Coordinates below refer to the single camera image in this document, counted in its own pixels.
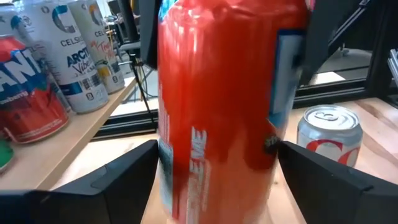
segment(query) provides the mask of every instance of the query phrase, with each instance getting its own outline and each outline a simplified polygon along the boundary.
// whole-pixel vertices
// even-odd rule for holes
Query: soda can
[[[229,1],[236,10],[220,5],[203,19],[217,3],[202,2],[163,1],[159,11],[160,196],[176,223],[264,223],[276,164],[264,147],[284,135],[308,9],[303,0]]]
[[[11,164],[14,158],[14,151],[5,140],[0,139],[0,174]]]
[[[30,49],[11,35],[0,36],[0,120],[19,143],[47,137],[68,123]]]
[[[96,1],[73,1],[68,6],[80,29],[83,40],[87,43],[98,74],[111,94],[124,88],[123,73],[116,60],[112,43],[105,32],[100,9]]]
[[[59,2],[22,0],[17,8],[21,16],[29,18],[26,29],[35,51],[44,56],[72,110],[88,113],[104,106],[109,96],[69,7]]]
[[[17,40],[30,46],[31,39],[12,3],[0,3],[0,35],[12,34]]]
[[[307,109],[297,128],[299,146],[350,167],[356,163],[362,137],[359,118],[336,105]]]

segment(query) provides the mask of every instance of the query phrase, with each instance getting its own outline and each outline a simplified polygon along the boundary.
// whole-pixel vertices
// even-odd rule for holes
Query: barcode
[[[115,62],[115,63],[111,64],[111,67],[112,67],[112,70],[113,70],[114,73],[120,71],[120,67],[119,67],[118,62]]]
[[[90,89],[90,81],[88,80],[88,78],[85,78],[81,81],[81,84],[83,85],[85,90],[89,90]]]
[[[91,80],[93,81],[94,86],[98,86],[101,84],[100,77],[98,76],[97,73],[91,77]]]

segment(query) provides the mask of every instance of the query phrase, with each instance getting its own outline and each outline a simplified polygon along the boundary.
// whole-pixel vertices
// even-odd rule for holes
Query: can lid
[[[304,119],[315,127],[332,131],[350,130],[359,124],[352,111],[336,105],[313,106],[304,112]]]

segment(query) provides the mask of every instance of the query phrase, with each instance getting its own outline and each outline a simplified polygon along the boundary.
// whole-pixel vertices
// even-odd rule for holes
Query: wooden table
[[[364,139],[356,168],[382,179],[398,184],[398,147],[392,139],[398,139],[398,110],[385,102],[371,98],[366,100],[339,103],[353,110],[360,118]],[[297,124],[305,108],[293,110],[285,139],[296,141]],[[156,134],[124,139],[90,143],[64,173],[57,186],[79,178],[103,164],[121,156],[126,151],[149,139],[157,139]],[[173,223],[165,215],[160,201],[159,180],[155,180],[142,224]],[[262,222],[275,224],[305,223],[300,210],[290,192],[279,166]]]

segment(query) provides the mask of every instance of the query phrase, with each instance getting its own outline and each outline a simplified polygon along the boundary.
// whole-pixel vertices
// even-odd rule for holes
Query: black cable
[[[134,57],[133,60],[132,60],[132,66],[131,66],[131,67],[132,67],[132,71],[134,72],[134,76],[136,77],[139,90],[141,91],[141,94],[144,96],[144,103],[145,103],[145,106],[146,106],[146,108],[147,108],[148,114],[149,114],[149,116],[150,116],[150,120],[152,121],[152,123],[155,124],[154,116],[153,116],[153,114],[150,112],[147,99],[146,99],[146,97],[145,97],[145,95],[144,95],[144,89],[142,88],[141,82],[140,82],[139,77],[138,77],[138,72],[137,72],[137,70],[136,70],[136,59],[135,59],[135,57]]]
[[[144,93],[149,96],[149,97],[153,97],[153,98],[157,98],[158,96],[154,96],[148,93],[148,82],[147,82],[147,78],[149,76],[150,73],[152,73],[153,70],[149,71],[149,73],[147,74],[147,76],[145,75],[145,71],[144,71],[144,67],[141,66],[141,70],[142,73],[144,74],[144,82],[145,82],[145,86],[146,86],[146,90],[144,90]]]

